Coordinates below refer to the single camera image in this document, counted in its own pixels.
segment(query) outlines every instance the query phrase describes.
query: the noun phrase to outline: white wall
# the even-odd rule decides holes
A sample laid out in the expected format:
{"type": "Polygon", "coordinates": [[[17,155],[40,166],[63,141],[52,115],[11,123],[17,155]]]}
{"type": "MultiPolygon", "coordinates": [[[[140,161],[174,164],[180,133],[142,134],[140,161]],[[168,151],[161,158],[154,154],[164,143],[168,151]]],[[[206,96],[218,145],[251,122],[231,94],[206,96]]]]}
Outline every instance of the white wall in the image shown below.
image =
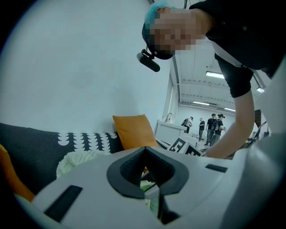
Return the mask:
{"type": "Polygon", "coordinates": [[[171,78],[169,77],[168,86],[166,90],[166,96],[165,96],[165,102],[164,102],[164,109],[163,109],[163,114],[162,114],[162,117],[164,119],[167,117],[169,113],[169,108],[171,105],[172,89],[173,89],[173,85],[172,85],[171,78]]]}
{"type": "Polygon", "coordinates": [[[215,112],[213,110],[203,110],[199,108],[193,108],[193,107],[187,107],[187,106],[178,106],[177,115],[175,118],[175,124],[181,125],[182,122],[185,120],[185,118],[192,116],[193,126],[191,127],[189,131],[189,135],[192,135],[193,132],[198,133],[199,131],[199,124],[200,124],[200,118],[205,121],[205,129],[206,129],[206,123],[209,118],[211,118],[211,114],[215,113],[216,115],[223,113],[225,116],[225,119],[223,120],[223,126],[226,128],[229,128],[231,124],[235,121],[235,115],[233,114],[226,114],[225,112],[215,112]]]}
{"type": "Polygon", "coordinates": [[[112,115],[162,117],[170,61],[139,63],[147,0],[40,1],[0,57],[0,122],[113,131],[112,115]]]}
{"type": "Polygon", "coordinates": [[[174,121],[176,118],[177,108],[178,108],[178,90],[176,89],[176,85],[173,86],[172,89],[172,95],[171,95],[171,102],[169,107],[169,113],[173,114],[173,117],[171,117],[171,120],[174,121]]]}

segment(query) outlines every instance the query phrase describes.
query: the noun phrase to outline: black shirt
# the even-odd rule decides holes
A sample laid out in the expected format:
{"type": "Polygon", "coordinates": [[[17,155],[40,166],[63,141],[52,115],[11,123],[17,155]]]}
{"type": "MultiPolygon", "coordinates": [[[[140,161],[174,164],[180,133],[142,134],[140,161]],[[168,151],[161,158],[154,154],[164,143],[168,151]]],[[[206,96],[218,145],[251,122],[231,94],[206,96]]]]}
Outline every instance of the black shirt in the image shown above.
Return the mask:
{"type": "Polygon", "coordinates": [[[205,129],[205,126],[200,126],[200,131],[203,131],[205,129]]]}
{"type": "Polygon", "coordinates": [[[253,72],[264,71],[269,77],[275,73],[286,51],[286,42],[277,42],[273,34],[281,31],[284,7],[279,1],[261,4],[258,0],[206,0],[190,6],[198,8],[215,19],[216,26],[206,36],[228,54],[242,63],[235,67],[215,55],[232,97],[246,94],[253,72]]]}
{"type": "Polygon", "coordinates": [[[212,126],[212,124],[214,123],[214,121],[215,121],[215,119],[209,119],[209,120],[207,120],[207,124],[209,125],[208,126],[208,130],[211,130],[211,126],[212,126]]]}
{"type": "MultiPolygon", "coordinates": [[[[223,126],[222,120],[219,119],[217,125],[218,125],[219,127],[220,127],[220,126],[223,126]]],[[[217,135],[220,135],[221,132],[222,132],[221,128],[219,128],[218,131],[215,131],[215,133],[216,133],[217,135]]]]}

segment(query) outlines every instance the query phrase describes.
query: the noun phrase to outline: black slot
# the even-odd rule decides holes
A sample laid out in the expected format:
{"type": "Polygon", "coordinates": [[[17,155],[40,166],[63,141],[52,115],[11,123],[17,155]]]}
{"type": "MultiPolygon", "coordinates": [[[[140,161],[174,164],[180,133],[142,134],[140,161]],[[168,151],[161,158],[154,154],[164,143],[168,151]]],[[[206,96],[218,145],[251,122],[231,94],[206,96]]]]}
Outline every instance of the black slot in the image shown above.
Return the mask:
{"type": "Polygon", "coordinates": [[[109,184],[122,196],[144,199],[140,188],[141,176],[145,167],[144,147],[113,162],[107,169],[109,184]]]}
{"type": "Polygon", "coordinates": [[[188,168],[155,148],[146,147],[145,153],[146,167],[161,195],[179,193],[189,179],[188,168]]]}
{"type": "Polygon", "coordinates": [[[45,214],[53,220],[60,222],[80,194],[81,190],[81,187],[74,185],[69,186],[45,211],[45,214]]]}
{"type": "Polygon", "coordinates": [[[214,170],[214,171],[219,171],[219,172],[222,172],[222,173],[225,173],[227,171],[226,167],[222,167],[222,166],[218,166],[218,165],[212,165],[212,164],[208,164],[206,166],[206,168],[214,170]]]}

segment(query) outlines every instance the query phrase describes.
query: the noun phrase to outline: orange object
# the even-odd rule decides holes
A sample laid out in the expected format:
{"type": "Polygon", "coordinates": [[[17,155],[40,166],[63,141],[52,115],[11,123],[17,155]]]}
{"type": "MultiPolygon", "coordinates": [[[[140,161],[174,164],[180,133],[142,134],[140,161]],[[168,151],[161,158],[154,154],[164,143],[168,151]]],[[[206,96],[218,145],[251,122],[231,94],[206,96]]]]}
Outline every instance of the orange object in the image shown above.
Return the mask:
{"type": "Polygon", "coordinates": [[[113,120],[125,150],[144,146],[158,147],[146,115],[113,116],[113,120]]]}
{"type": "Polygon", "coordinates": [[[0,169],[13,193],[24,197],[28,201],[32,201],[35,195],[26,187],[25,184],[18,178],[10,156],[7,150],[0,144],[0,169]]]}

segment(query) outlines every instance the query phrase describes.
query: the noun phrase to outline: orange pillow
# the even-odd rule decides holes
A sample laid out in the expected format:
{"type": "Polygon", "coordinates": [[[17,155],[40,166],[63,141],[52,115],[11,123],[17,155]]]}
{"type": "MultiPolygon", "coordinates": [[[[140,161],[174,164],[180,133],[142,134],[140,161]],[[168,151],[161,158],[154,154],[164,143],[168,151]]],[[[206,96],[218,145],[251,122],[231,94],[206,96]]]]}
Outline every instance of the orange pillow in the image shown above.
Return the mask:
{"type": "Polygon", "coordinates": [[[4,177],[12,189],[12,192],[24,197],[28,201],[32,201],[35,195],[28,189],[25,184],[18,178],[10,156],[7,150],[0,144],[0,170],[2,170],[4,177]]]}
{"type": "Polygon", "coordinates": [[[125,150],[144,146],[158,147],[146,115],[113,116],[113,120],[125,150]]]}

